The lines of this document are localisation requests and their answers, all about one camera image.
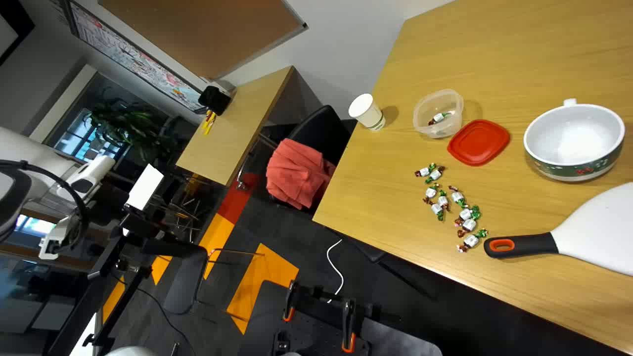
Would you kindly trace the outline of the white green patterned bowl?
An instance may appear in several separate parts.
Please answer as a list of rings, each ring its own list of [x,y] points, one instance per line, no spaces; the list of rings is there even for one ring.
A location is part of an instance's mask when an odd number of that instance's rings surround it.
[[[587,182],[615,166],[625,134],[625,120],[615,110],[565,98],[526,126],[522,146],[538,174],[557,182]]]

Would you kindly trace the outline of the red cloth on chair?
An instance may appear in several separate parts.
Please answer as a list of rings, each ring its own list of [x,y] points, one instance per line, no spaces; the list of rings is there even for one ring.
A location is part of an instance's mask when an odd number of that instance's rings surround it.
[[[267,191],[294,209],[308,209],[330,182],[332,172],[334,164],[322,152],[283,138],[267,162]]]

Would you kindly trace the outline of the black office chair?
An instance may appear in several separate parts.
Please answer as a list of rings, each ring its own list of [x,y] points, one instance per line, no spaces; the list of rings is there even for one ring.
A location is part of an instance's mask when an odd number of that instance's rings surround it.
[[[350,128],[338,118],[330,104],[316,108],[306,120],[290,130],[286,138],[316,148],[336,168],[350,138]]]

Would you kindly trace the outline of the white paper cup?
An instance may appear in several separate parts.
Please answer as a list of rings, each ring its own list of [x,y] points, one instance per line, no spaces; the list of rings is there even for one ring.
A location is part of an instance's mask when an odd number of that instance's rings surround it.
[[[370,130],[379,130],[385,124],[385,116],[372,93],[362,93],[354,96],[348,104],[348,114]]]

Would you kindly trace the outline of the wooden side desk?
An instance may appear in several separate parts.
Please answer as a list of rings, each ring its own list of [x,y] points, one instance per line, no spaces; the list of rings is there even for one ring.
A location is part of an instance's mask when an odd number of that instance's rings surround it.
[[[284,67],[239,85],[229,106],[209,126],[195,128],[176,166],[229,185],[292,77],[294,69]]]

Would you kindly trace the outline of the wrapped candy white green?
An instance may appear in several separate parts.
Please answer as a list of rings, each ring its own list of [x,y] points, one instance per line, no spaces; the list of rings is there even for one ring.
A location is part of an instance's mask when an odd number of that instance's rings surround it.
[[[480,207],[478,205],[466,205],[459,211],[459,217],[464,219],[478,219],[480,217]]]
[[[451,199],[459,205],[459,207],[464,207],[466,205],[466,199],[463,195],[463,191],[455,185],[449,185],[449,191],[451,191]]]
[[[476,245],[478,245],[478,237],[466,235],[466,237],[463,237],[463,241],[457,245],[457,249],[459,249],[461,253],[466,253],[466,251],[470,251],[470,249],[476,247]]]
[[[415,170],[415,176],[417,176],[417,178],[427,178],[429,172],[431,172],[431,168],[429,168],[429,166],[423,166],[423,168]]]
[[[443,221],[445,213],[449,211],[449,199],[441,195],[437,201],[431,203],[431,211],[439,221]]]
[[[457,229],[472,231],[476,227],[474,219],[459,221]]]
[[[429,185],[429,187],[425,187],[425,199],[435,199],[437,197],[437,193],[439,193],[439,187],[437,185]]]
[[[443,176],[445,166],[431,164],[427,182],[437,182]]]

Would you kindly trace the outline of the black orange clamp stand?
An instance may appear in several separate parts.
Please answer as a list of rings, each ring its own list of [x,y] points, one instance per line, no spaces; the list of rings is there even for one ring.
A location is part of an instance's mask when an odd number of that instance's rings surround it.
[[[362,322],[372,310],[358,300],[292,280],[273,332],[271,356],[370,356]]]

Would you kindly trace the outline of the black box on desk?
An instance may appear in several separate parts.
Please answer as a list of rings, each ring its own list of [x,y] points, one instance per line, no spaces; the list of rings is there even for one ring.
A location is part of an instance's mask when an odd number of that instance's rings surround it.
[[[211,112],[221,114],[229,106],[231,96],[217,87],[205,87],[197,96],[197,102],[207,106]]]

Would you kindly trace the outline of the wrapped candy in container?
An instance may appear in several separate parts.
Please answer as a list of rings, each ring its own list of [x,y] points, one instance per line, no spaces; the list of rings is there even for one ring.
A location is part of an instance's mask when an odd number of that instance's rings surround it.
[[[429,118],[427,124],[431,126],[431,124],[443,122],[443,120],[451,118],[453,114],[455,114],[455,110],[435,112],[435,114]]]

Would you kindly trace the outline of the clear plastic container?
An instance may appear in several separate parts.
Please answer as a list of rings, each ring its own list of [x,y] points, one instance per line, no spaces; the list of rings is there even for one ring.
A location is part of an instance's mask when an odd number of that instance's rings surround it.
[[[453,136],[463,122],[463,96],[453,89],[441,89],[413,106],[411,124],[429,138]]]

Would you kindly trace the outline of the red plastic lid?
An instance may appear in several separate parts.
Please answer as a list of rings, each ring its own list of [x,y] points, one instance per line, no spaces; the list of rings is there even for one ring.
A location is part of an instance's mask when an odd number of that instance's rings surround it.
[[[482,166],[496,158],[510,142],[510,132],[484,118],[464,124],[447,144],[447,152],[463,164]]]

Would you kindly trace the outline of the cork pin board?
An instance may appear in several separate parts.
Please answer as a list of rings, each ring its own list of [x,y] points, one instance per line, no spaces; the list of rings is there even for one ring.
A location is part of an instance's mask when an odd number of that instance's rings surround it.
[[[221,77],[304,29],[304,21],[286,0],[99,0],[99,4],[201,77]]]

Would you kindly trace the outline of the green potted plant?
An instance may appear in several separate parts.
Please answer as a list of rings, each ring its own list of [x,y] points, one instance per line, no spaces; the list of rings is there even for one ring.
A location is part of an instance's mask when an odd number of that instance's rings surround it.
[[[162,160],[170,152],[172,142],[162,136],[168,118],[148,106],[104,100],[91,108],[91,122],[102,140],[136,148],[144,160]]]

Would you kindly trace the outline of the whiteboard with notes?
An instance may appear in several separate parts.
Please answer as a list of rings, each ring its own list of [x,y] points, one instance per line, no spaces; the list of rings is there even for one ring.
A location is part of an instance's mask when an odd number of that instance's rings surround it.
[[[192,112],[197,112],[201,108],[201,104],[197,102],[199,91],[192,83],[188,83],[164,63],[154,59],[150,53],[140,49],[112,25],[99,19],[77,0],[65,0],[65,9],[69,15],[71,31],[87,45],[91,45],[128,73],[136,75],[180,106]]]

